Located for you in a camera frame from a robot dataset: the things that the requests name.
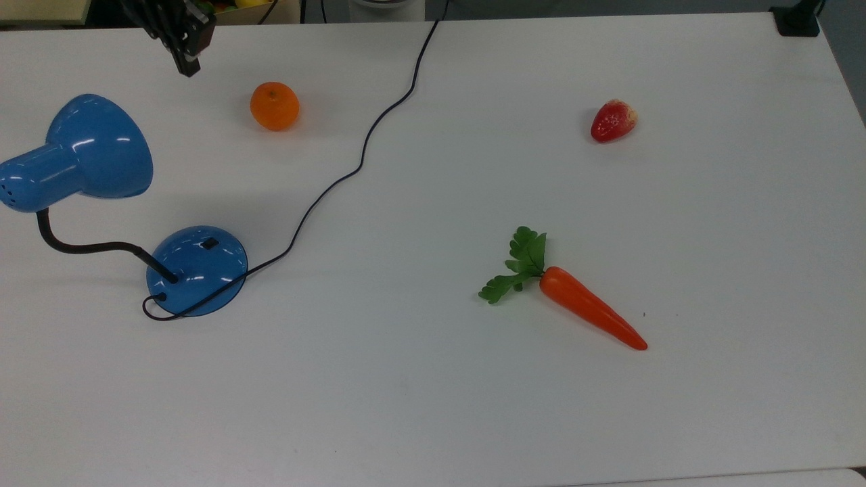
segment blue desk lamp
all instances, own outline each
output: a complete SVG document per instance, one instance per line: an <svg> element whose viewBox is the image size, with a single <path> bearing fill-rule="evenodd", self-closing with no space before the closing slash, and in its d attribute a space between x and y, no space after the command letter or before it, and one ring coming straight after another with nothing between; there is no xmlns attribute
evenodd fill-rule
<svg viewBox="0 0 866 487"><path fill-rule="evenodd" d="M76 96L54 118L45 145L0 164L0 201L36 213L42 238L55 250L91 254L132 252L144 261L147 287L159 306L184 313L247 271L241 243L227 231L194 226L166 238L153 255L131 243L70 245L54 236L48 207L80 192L96 198L127 198L151 184L153 163L144 135L120 107L95 94ZM243 280L187 316L207 315L237 295Z"/></svg>

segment lamp shade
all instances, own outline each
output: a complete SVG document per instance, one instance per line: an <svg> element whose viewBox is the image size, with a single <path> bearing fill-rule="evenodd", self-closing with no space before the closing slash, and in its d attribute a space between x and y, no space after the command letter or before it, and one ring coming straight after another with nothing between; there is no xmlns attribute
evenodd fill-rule
<svg viewBox="0 0 866 487"><path fill-rule="evenodd" d="M135 196L152 179L151 152L135 122L111 101L82 94L55 116L44 146L0 164L0 201L35 212L77 192Z"/></svg>

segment lamp base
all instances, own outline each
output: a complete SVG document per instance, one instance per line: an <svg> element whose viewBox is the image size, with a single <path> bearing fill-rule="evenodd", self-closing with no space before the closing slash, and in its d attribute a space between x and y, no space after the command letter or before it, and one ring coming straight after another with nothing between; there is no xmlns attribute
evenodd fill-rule
<svg viewBox="0 0 866 487"><path fill-rule="evenodd" d="M247 271L247 253L225 230L193 226L172 233L153 252L153 257L178 276L170 283L153 269L147 270L151 295L165 294L156 303L172 314L180 313ZM240 281L187 316L213 313L228 304L241 290Z"/></svg>

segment orange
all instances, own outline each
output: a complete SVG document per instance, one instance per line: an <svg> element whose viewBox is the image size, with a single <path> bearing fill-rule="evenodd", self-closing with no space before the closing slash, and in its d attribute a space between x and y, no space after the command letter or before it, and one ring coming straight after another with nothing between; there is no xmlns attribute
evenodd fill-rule
<svg viewBox="0 0 866 487"><path fill-rule="evenodd" d="M278 82L262 83L249 99L255 121L268 130L283 130L298 118L301 104L292 88Z"/></svg>

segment strawberry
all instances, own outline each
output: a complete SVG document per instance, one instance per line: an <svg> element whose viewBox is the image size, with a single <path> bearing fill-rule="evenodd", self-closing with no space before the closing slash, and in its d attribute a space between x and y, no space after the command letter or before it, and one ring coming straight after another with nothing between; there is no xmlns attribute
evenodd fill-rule
<svg viewBox="0 0 866 487"><path fill-rule="evenodd" d="M599 142L610 142L631 132L636 123L637 112L628 103L611 100L598 110L590 133Z"/></svg>

